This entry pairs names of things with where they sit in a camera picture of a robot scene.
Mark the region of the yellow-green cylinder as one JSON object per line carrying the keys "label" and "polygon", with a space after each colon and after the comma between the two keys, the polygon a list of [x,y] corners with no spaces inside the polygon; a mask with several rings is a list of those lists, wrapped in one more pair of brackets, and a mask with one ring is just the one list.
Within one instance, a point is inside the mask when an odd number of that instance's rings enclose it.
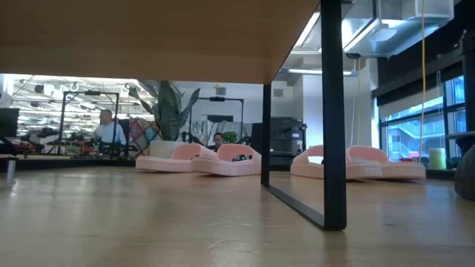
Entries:
{"label": "yellow-green cylinder", "polygon": [[433,170],[446,170],[446,150],[444,148],[431,148],[429,150],[429,168]]}

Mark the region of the wooden shelf with black legs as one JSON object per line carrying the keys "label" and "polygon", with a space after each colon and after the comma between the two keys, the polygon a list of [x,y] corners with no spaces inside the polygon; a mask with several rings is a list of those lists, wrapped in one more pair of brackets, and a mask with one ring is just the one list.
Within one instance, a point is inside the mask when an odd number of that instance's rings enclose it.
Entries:
{"label": "wooden shelf with black legs", "polygon": [[272,80],[320,12],[324,210],[278,198],[327,231],[347,227],[342,0],[0,0],[0,73],[263,85],[269,186]]}

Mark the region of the black rig frame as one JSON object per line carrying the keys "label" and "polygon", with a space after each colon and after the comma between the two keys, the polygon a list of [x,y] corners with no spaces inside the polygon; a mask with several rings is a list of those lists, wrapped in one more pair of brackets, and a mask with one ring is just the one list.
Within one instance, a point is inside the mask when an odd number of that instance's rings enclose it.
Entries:
{"label": "black rig frame", "polygon": [[[240,139],[243,138],[243,110],[244,110],[244,99],[239,99],[239,98],[226,98],[222,96],[210,96],[210,97],[198,97],[197,100],[206,100],[210,102],[226,102],[226,101],[237,101],[241,104],[240,108],[240,133],[239,137],[235,142],[239,142]],[[191,123],[192,123],[192,114],[193,114],[193,106],[190,109],[189,113],[189,130],[187,132],[188,139],[186,140],[185,137],[183,137],[183,141],[187,143],[193,143],[192,139],[192,134],[191,134]]]}
{"label": "black rig frame", "polygon": [[117,116],[118,116],[118,111],[119,111],[119,93],[109,93],[109,92],[102,92],[100,90],[86,90],[86,91],[64,91],[63,92],[63,97],[62,97],[62,109],[61,109],[61,116],[60,116],[60,126],[59,126],[59,138],[57,139],[56,145],[62,145],[62,134],[63,134],[63,128],[64,128],[64,121],[65,121],[65,109],[66,106],[72,102],[76,96],[79,94],[84,94],[86,96],[101,96],[101,95],[112,95],[116,97],[116,100],[114,101],[115,104],[115,111],[114,111],[114,116],[112,121],[114,122],[113,126],[113,137],[112,137],[112,143],[102,143],[102,142],[97,142],[97,144],[102,145],[105,147],[106,145],[110,149],[110,152],[112,152],[115,148],[119,148],[122,144],[120,140],[116,140],[116,134],[117,134]]}

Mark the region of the ceiling light tube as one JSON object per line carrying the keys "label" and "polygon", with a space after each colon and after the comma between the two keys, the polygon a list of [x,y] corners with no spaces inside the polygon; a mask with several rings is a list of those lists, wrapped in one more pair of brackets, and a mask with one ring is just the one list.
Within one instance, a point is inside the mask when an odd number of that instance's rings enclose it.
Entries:
{"label": "ceiling light tube", "polygon": [[[301,75],[314,75],[322,76],[322,69],[304,69],[304,68],[292,68],[292,67],[283,67],[279,70],[279,73],[292,73],[292,74],[301,74]],[[353,70],[343,70],[343,76],[355,77],[359,75],[358,71]]]}

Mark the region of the silver ceiling duct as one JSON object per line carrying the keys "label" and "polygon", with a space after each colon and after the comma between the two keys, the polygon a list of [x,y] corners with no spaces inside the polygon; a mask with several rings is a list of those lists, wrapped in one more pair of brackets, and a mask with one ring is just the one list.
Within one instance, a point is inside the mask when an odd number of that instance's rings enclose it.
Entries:
{"label": "silver ceiling duct", "polygon": [[344,53],[391,57],[445,26],[458,0],[341,0]]}

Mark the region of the black monitor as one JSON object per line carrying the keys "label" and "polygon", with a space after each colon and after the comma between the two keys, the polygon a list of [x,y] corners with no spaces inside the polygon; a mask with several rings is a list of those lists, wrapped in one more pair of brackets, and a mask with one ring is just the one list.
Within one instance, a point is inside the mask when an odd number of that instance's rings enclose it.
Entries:
{"label": "black monitor", "polygon": [[16,137],[18,120],[18,108],[0,108],[0,136]]}

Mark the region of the pink rubber slide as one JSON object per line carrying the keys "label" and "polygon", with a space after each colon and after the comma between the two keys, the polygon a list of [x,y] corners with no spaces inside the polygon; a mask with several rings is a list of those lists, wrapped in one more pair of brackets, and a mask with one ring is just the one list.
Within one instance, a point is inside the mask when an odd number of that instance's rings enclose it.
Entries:
{"label": "pink rubber slide", "polygon": [[185,144],[175,148],[170,158],[139,156],[135,168],[141,171],[191,173],[191,161],[199,156],[215,157],[216,152],[197,143]]}
{"label": "pink rubber slide", "polygon": [[[316,145],[299,154],[292,161],[292,175],[315,179],[324,178],[324,163],[314,163],[311,157],[324,155],[324,146]],[[378,179],[383,177],[382,168],[388,163],[386,154],[379,149],[354,145],[346,150],[346,179]]]}
{"label": "pink rubber slide", "polygon": [[353,145],[346,150],[348,179],[426,179],[426,169],[418,162],[391,162],[378,148]]}
{"label": "pink rubber slide", "polygon": [[261,155],[240,144],[221,145],[217,152],[206,148],[191,160],[191,170],[225,177],[257,175],[261,173]]}

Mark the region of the black aluminium table frame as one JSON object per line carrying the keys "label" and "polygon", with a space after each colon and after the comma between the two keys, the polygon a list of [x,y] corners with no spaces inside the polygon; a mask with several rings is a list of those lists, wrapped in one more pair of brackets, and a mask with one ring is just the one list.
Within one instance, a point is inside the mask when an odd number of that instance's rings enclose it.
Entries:
{"label": "black aluminium table frame", "polygon": [[[54,159],[46,156],[45,159],[16,159],[16,170],[33,171],[57,168],[85,168],[99,166],[114,167],[134,167],[135,161],[132,160],[116,160],[116,159]],[[428,179],[440,179],[454,181],[455,170],[426,170]]]}

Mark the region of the large window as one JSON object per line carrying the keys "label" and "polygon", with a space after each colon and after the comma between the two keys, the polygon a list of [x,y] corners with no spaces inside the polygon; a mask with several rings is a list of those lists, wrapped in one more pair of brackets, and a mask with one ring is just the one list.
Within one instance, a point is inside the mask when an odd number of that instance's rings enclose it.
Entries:
{"label": "large window", "polygon": [[391,161],[426,160],[433,148],[445,149],[448,159],[460,158],[462,149],[448,136],[467,131],[465,77],[380,105],[379,121],[380,147]]}

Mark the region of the colourful patterned cloth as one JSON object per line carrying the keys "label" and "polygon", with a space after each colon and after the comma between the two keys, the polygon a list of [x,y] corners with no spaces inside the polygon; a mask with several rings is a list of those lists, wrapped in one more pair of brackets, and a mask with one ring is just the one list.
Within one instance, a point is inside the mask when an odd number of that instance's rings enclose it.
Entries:
{"label": "colourful patterned cloth", "polygon": [[148,156],[151,142],[160,140],[157,123],[143,118],[130,119],[128,133],[128,158],[131,160],[136,160],[139,156]]}

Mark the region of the black upright post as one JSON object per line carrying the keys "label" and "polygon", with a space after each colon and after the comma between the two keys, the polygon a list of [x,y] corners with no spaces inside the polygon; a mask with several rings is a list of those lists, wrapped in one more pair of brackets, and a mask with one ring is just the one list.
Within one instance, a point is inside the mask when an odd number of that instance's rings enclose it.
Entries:
{"label": "black upright post", "polygon": [[461,38],[461,56],[465,89],[465,121],[468,136],[457,144],[465,154],[475,145],[475,29],[464,30]]}

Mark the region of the snake plant in white pot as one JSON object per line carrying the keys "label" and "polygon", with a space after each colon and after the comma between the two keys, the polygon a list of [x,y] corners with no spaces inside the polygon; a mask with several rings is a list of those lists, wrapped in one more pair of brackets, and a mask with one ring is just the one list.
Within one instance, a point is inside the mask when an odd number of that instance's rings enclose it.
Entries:
{"label": "snake plant in white pot", "polygon": [[138,80],[138,86],[129,86],[128,95],[139,100],[144,109],[154,116],[159,140],[152,140],[149,155],[171,158],[171,154],[184,144],[179,141],[180,130],[188,121],[191,110],[199,98],[200,89],[192,92],[188,104],[183,108],[182,93],[172,82],[162,80]]}

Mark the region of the black cabinet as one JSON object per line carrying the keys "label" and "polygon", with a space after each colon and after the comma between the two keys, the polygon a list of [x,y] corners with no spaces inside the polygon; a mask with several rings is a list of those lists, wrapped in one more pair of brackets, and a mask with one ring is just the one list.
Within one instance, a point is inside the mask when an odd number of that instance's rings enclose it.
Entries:
{"label": "black cabinet", "polygon": [[278,154],[299,154],[304,150],[306,124],[292,117],[272,117],[269,126],[270,151]]}

